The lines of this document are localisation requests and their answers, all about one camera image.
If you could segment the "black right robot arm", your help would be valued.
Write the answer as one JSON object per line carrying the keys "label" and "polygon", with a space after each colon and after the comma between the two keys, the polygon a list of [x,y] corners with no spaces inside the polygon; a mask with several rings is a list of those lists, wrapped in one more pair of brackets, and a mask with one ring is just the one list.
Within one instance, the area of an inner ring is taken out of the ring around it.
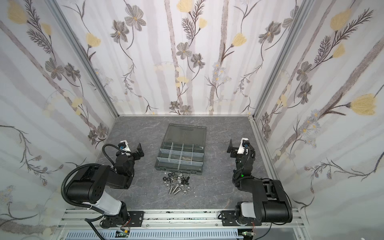
{"label": "black right robot arm", "polygon": [[237,203],[232,222],[240,226],[290,223],[293,220],[293,209],[282,183],[252,175],[256,151],[249,139],[242,138],[238,147],[230,142],[227,153],[235,159],[236,164],[232,176],[233,185],[239,191],[252,195],[252,201]]}

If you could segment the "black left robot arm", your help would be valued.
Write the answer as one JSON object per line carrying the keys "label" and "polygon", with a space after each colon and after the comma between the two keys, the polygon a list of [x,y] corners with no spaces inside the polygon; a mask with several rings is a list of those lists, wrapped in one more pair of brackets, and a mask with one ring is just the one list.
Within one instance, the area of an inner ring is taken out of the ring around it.
{"label": "black left robot arm", "polygon": [[101,220],[100,226],[104,229],[126,227],[132,220],[126,203],[113,198],[105,188],[129,189],[135,176],[135,162],[144,157],[145,153],[141,144],[132,151],[127,141],[121,141],[118,145],[105,144],[102,153],[111,164],[84,164],[76,167],[64,178],[61,195],[72,206],[101,214],[93,220],[86,219],[93,229],[93,222],[98,220]]}

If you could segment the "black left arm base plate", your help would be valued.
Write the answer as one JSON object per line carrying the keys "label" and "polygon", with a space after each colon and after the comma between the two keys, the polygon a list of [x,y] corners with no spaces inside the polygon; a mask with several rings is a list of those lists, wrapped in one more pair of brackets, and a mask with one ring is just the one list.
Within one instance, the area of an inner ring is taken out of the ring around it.
{"label": "black left arm base plate", "polygon": [[144,213],[144,211],[129,211],[115,216],[105,216],[100,222],[100,227],[103,229],[141,227]]}

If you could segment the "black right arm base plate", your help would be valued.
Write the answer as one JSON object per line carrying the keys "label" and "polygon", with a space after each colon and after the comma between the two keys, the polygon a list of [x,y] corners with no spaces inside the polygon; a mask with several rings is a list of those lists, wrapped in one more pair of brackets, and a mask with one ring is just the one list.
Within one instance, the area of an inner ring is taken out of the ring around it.
{"label": "black right arm base plate", "polygon": [[218,219],[221,220],[223,227],[236,227],[240,226],[236,219],[235,211],[224,210],[218,215]]}

